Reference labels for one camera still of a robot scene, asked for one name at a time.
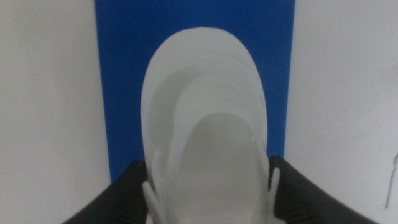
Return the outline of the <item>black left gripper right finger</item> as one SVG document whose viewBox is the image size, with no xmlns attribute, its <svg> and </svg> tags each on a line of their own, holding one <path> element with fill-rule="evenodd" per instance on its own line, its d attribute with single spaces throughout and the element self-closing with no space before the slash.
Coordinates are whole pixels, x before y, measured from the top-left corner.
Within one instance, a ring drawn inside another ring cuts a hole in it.
<svg viewBox="0 0 398 224">
<path fill-rule="evenodd" d="M 287 223 L 372 224 L 373 221 L 343 205 L 317 187 L 279 156 L 269 158 L 271 170 L 280 170 L 275 216 Z"/>
</svg>

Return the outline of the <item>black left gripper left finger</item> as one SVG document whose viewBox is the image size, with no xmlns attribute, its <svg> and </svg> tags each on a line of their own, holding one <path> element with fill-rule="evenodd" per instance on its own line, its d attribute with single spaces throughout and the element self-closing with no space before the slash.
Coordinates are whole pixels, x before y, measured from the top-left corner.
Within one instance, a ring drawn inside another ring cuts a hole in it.
<svg viewBox="0 0 398 224">
<path fill-rule="evenodd" d="M 148 208 L 142 184 L 146 180 L 145 162 L 132 162 L 109 187 L 64 223 L 145 224 Z"/>
</svg>

